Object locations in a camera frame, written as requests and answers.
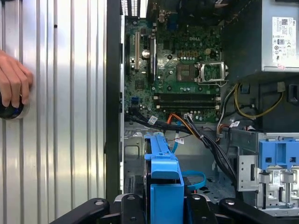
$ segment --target power supply label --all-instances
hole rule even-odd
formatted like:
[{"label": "power supply label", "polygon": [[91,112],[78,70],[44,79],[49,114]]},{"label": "power supply label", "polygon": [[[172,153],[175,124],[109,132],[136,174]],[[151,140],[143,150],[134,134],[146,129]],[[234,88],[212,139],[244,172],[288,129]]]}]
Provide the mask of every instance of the power supply label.
[{"label": "power supply label", "polygon": [[296,56],[296,20],[289,17],[272,18],[272,59],[278,67],[290,64]]}]

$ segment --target metal bracket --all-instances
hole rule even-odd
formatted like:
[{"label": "metal bracket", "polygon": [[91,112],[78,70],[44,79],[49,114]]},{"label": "metal bracket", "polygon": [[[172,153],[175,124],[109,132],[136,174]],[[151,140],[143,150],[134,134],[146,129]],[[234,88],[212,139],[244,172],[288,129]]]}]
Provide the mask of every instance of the metal bracket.
[{"label": "metal bracket", "polygon": [[[219,72],[221,77],[218,79],[207,79],[205,77],[205,67],[207,65],[213,66],[213,65],[218,65],[219,66]],[[214,83],[214,82],[220,82],[220,81],[225,81],[225,77],[227,76],[226,73],[226,65],[224,62],[209,62],[209,63],[198,63],[197,64],[197,69],[199,70],[199,77],[197,78],[197,83],[199,84],[204,84],[204,83]]]},{"label": "metal bracket", "polygon": [[238,157],[238,191],[259,190],[256,163],[256,155],[240,155]]}]

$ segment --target blue plastic bracket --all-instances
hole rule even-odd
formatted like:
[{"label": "blue plastic bracket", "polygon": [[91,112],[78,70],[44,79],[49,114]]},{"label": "blue plastic bracket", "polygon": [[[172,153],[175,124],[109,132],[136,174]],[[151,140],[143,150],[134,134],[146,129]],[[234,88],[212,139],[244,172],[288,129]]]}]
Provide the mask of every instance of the blue plastic bracket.
[{"label": "blue plastic bracket", "polygon": [[281,141],[259,142],[259,168],[266,170],[268,166],[280,166],[291,169],[299,165],[299,142],[293,138]]},{"label": "blue plastic bracket", "polygon": [[150,185],[150,223],[183,224],[184,181],[177,158],[170,152],[162,134],[145,135],[150,139],[151,179],[177,180],[176,183]]},{"label": "blue plastic bracket", "polygon": [[152,179],[171,179],[178,180],[178,160],[170,152],[165,137],[162,135],[146,135],[150,138],[152,154],[146,154],[144,158],[151,161]]}]

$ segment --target side panel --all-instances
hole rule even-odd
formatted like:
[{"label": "side panel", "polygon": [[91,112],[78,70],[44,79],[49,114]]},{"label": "side panel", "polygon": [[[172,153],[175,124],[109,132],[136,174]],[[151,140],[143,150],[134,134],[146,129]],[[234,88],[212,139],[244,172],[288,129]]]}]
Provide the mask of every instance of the side panel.
[{"label": "side panel", "polygon": [[34,74],[28,114],[0,120],[1,224],[48,224],[105,197],[103,5],[0,4],[0,48]]}]

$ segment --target green circuit board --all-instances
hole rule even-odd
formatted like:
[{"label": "green circuit board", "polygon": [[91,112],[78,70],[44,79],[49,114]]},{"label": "green circuit board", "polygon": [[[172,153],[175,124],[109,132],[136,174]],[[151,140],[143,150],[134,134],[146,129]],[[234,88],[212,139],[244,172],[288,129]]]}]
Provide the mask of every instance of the green circuit board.
[{"label": "green circuit board", "polygon": [[[196,80],[198,63],[218,62],[221,60],[220,27],[186,27],[171,30],[166,23],[153,27],[146,20],[126,20],[127,70],[125,74],[125,110],[132,106],[139,108],[146,116],[156,116],[166,120],[170,112],[192,114],[195,122],[217,122],[219,111],[216,99],[220,96],[220,87],[216,84],[199,84]],[[153,83],[149,81],[148,36],[156,29],[157,40],[157,74]],[[135,35],[140,33],[139,68],[136,70]],[[221,77],[219,65],[205,66],[205,79]],[[163,110],[157,107],[157,94],[174,94],[184,100],[192,95],[197,98],[196,108]],[[209,103],[211,106],[200,106]]]}]

